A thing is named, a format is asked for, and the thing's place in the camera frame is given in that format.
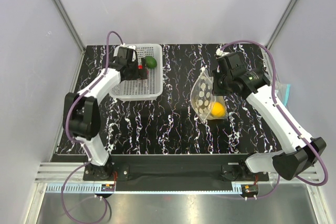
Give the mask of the clear dotted zip bag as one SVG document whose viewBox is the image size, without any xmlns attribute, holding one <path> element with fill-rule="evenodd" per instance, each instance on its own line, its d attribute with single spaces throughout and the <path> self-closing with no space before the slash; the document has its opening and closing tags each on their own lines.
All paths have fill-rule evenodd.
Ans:
<svg viewBox="0 0 336 224">
<path fill-rule="evenodd" d="M 197 117 L 202 123 L 206 123 L 208 120 L 222 120 L 228 117 L 227 106 L 222 96 L 214 96 L 213 90 L 213 77 L 210 77 L 205 67 L 200 69 L 200 74 L 194 83 L 190 102 Z M 226 115 L 222 118 L 216 119 L 211 115 L 212 104 L 219 102 L 226 108 Z"/>
</svg>

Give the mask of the yellow lemon fruit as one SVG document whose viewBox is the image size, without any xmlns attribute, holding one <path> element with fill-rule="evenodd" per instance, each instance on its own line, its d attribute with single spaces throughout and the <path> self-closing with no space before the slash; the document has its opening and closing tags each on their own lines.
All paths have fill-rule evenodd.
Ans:
<svg viewBox="0 0 336 224">
<path fill-rule="evenodd" d="M 211 109 L 212 117 L 219 119 L 226 115 L 226 108 L 219 102 L 214 102 Z"/>
</svg>

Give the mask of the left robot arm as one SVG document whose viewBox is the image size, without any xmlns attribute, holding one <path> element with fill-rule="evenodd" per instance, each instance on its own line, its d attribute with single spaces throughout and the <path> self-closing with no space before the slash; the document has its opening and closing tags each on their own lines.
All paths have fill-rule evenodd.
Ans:
<svg viewBox="0 0 336 224">
<path fill-rule="evenodd" d="M 103 180 L 113 175 L 113 167 L 107 163 L 109 154 L 99 136 L 99 104 L 118 84 L 146 78 L 145 60 L 139 59 L 136 46 L 121 45 L 114 57 L 106 59 L 106 67 L 87 87 L 65 96 L 63 127 L 66 136 L 81 145 L 88 163 L 96 166 L 95 174 Z"/>
</svg>

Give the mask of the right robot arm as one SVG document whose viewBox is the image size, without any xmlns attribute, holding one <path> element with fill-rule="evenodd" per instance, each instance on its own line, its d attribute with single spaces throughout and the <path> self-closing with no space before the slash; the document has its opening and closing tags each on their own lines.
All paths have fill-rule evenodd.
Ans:
<svg viewBox="0 0 336 224">
<path fill-rule="evenodd" d="M 280 143 L 281 150 L 251 154 L 238 167 L 239 176 L 250 180 L 257 173 L 276 172 L 292 180 L 317 162 L 327 144 L 314 138 L 293 118 L 273 93 L 270 81 L 262 69 L 247 70 L 237 52 L 216 53 L 218 68 L 213 70 L 213 94 L 236 94 L 262 116 Z"/>
</svg>

